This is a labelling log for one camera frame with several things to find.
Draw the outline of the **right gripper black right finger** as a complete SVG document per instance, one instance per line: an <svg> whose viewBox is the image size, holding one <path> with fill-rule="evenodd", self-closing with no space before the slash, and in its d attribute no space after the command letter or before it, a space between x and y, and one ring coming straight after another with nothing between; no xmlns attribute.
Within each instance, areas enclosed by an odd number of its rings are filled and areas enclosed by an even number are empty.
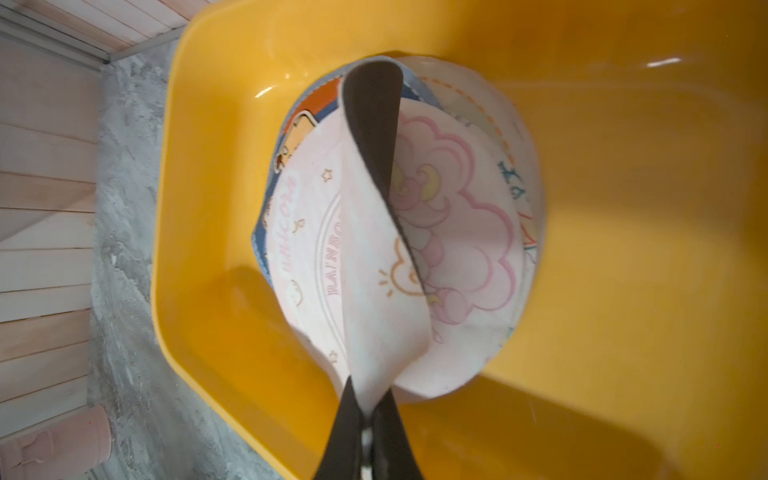
<svg viewBox="0 0 768 480"><path fill-rule="evenodd" d="M370 466L375 480L424 480L411 450L397 403L389 390L370 417Z"/></svg>

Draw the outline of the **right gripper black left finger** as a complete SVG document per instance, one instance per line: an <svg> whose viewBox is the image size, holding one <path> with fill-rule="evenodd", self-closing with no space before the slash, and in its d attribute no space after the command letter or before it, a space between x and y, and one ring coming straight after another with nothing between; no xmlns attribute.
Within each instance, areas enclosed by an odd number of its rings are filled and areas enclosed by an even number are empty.
<svg viewBox="0 0 768 480"><path fill-rule="evenodd" d="M313 480L360 480L363 467L363 430L352 379L347 378L329 439Z"/></svg>

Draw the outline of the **white pink bow coaster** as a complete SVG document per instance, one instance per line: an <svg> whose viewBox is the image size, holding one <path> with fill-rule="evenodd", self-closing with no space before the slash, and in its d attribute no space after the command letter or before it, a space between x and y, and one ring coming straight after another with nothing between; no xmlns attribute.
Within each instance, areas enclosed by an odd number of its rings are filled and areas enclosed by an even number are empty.
<svg viewBox="0 0 768 480"><path fill-rule="evenodd" d="M326 117L282 170L271 198L266 249L272 287L294 331L335 380L352 379L370 415L430 343L421 286L389 203L403 75L364 63L339 85Z"/></svg>

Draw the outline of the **pink kitty coaster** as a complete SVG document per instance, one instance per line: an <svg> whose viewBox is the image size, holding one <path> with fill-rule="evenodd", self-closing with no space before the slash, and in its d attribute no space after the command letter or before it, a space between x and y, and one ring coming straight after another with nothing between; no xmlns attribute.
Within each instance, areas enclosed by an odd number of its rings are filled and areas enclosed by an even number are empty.
<svg viewBox="0 0 768 480"><path fill-rule="evenodd" d="M410 400L448 394L479 374L506 341L524 270L515 201L482 131L428 103L400 102L389 202L414 268L396 286L421 286L431 345L397 379Z"/></svg>

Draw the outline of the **yellow plastic storage box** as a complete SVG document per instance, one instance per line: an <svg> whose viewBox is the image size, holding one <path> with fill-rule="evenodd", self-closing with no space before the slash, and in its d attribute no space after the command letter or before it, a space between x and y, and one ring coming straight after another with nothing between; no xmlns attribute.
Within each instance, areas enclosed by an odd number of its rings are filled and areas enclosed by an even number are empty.
<svg viewBox="0 0 768 480"><path fill-rule="evenodd" d="M250 235L291 104L382 53L483 74L546 200L523 317L483 373L401 414L429 479L767 475L763 1L222 1L171 69L153 320L174 370L290 479L338 405Z"/></svg>

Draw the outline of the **blue bears cartoon coaster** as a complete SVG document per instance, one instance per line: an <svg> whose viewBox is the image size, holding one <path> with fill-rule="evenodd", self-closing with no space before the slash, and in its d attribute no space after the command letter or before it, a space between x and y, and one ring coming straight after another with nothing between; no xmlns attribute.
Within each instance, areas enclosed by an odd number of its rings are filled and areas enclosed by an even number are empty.
<svg viewBox="0 0 768 480"><path fill-rule="evenodd" d="M402 57L397 58L385 55L367 57L343 65L317 79L298 97L286 114L280 127L269 164L262 206L257 223L251 234L253 252L260 272L268 285L273 284L266 249L268 217L271 208L271 198L282 170L303 140L312 133L319 123L338 109L338 90L343 77L355 67L375 61L385 61L398 66L403 75L403 86L401 88L401 96L403 98L426 103L438 109L442 107L437 96L417 76L414 70L405 65Z"/></svg>

